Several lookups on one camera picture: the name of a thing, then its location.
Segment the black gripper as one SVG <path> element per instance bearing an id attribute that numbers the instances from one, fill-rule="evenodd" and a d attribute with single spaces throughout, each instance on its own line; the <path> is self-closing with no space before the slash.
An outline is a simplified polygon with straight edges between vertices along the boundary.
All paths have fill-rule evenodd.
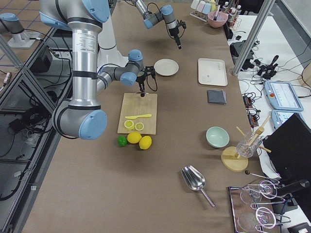
<path id="1" fill-rule="evenodd" d="M 146 77 L 147 77 L 146 72 L 140 72 L 136 78 L 136 82 L 139 84 L 139 89 L 141 93 L 145 92 L 144 82 L 146 80 Z"/>
<path id="2" fill-rule="evenodd" d="M 172 36 L 173 39 L 175 40 L 175 42 L 176 42 L 178 48 L 179 48 L 179 49 L 182 49 L 181 42 L 180 42 L 180 38 L 179 38 L 179 28 L 178 28 L 178 26 L 169 28 L 168 30 L 169 30 L 170 36 Z"/>

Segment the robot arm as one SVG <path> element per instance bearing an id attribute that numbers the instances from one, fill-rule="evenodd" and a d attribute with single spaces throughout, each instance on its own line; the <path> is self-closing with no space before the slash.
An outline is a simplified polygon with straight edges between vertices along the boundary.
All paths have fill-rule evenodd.
<path id="1" fill-rule="evenodd" d="M 53 126 L 64 137 L 95 140 L 107 126 L 98 90 L 112 81 L 133 85 L 144 69 L 143 56 L 131 50 L 124 67 L 97 69 L 98 34 L 110 17 L 106 0 L 42 0 L 39 13 L 44 24 L 72 32 L 73 94 L 54 110 Z"/>
<path id="2" fill-rule="evenodd" d="M 176 19 L 173 7 L 170 4 L 159 8 L 154 2 L 150 2 L 146 5 L 143 0 L 126 0 L 125 2 L 137 8 L 143 17 L 143 23 L 147 29 L 164 21 L 169 38 L 175 41 L 179 50 L 182 49 L 180 38 L 183 36 L 187 26 L 185 21 Z M 149 10 L 150 4 L 154 4 L 157 7 L 156 12 L 153 13 Z"/>

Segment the spare robot base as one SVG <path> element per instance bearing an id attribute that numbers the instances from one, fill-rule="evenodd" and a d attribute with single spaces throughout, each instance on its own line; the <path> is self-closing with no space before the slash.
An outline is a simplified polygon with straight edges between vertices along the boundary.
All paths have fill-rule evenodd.
<path id="1" fill-rule="evenodd" d="M 8 45 L 15 49 L 29 49 L 35 40 L 30 39 L 18 17 L 13 13 L 2 13 L 0 15 L 0 33 L 10 33 L 12 38 Z"/>

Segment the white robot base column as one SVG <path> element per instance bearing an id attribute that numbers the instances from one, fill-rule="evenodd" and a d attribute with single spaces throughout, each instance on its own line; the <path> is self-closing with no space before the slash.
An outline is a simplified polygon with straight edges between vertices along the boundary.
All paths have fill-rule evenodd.
<path id="1" fill-rule="evenodd" d="M 111 19 L 111 11 L 107 0 L 95 0 L 93 2 L 95 16 L 100 20 L 102 30 L 97 36 L 96 71 L 100 82 L 109 84 L 119 81 L 121 75 L 127 70 L 128 58 L 118 51 L 114 29 Z"/>

